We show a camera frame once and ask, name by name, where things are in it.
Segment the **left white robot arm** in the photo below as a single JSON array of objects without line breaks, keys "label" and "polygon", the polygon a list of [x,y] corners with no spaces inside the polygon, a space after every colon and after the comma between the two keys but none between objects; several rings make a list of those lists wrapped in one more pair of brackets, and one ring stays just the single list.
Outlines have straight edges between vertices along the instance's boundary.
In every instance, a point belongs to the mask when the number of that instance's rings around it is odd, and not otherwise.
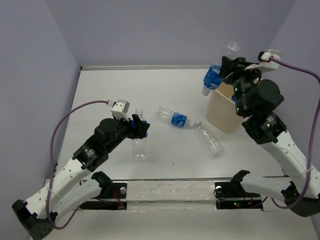
[{"label": "left white robot arm", "polygon": [[52,181],[12,210],[34,240],[46,238],[56,221],[92,198],[112,192],[112,180],[97,168],[123,140],[143,139],[150,124],[136,114],[128,120],[105,118]]}]

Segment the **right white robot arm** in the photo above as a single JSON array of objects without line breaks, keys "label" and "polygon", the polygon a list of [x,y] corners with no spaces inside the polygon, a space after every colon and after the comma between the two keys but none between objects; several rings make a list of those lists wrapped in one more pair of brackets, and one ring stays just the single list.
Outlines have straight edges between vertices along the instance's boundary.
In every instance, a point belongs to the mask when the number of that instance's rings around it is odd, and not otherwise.
[{"label": "right white robot arm", "polygon": [[269,197],[280,209],[310,217],[320,212],[320,172],[312,164],[312,153],[303,154],[287,126],[275,114],[284,101],[278,85],[262,74],[276,70],[282,61],[263,51],[258,63],[243,57],[221,59],[220,77],[233,88],[235,112],[244,119],[246,133],[281,166],[283,177],[256,177],[241,170],[230,181],[235,196],[254,193]]}]

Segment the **blue label bottle front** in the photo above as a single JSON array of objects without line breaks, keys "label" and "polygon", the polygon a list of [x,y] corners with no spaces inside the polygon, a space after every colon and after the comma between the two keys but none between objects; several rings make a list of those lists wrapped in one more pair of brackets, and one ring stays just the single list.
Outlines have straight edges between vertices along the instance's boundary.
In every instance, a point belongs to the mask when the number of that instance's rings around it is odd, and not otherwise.
[{"label": "blue label bottle front", "polygon": [[212,64],[208,71],[206,72],[203,79],[203,87],[201,89],[201,93],[204,96],[208,96],[211,91],[215,91],[222,83],[222,79],[219,76],[221,65],[222,65],[222,57],[226,56],[231,59],[235,59],[239,56],[240,47],[236,42],[229,42],[226,46],[224,46],[220,51],[220,63]]}]

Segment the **clear unlabelled bottle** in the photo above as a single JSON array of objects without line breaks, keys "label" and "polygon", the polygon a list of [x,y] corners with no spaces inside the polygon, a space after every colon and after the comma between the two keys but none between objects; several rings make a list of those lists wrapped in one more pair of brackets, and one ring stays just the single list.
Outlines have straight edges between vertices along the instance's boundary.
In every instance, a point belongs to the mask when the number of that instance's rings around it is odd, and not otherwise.
[{"label": "clear unlabelled bottle", "polygon": [[194,129],[199,141],[211,160],[220,157],[224,153],[224,148],[207,125],[201,121],[197,121],[194,124]]}]

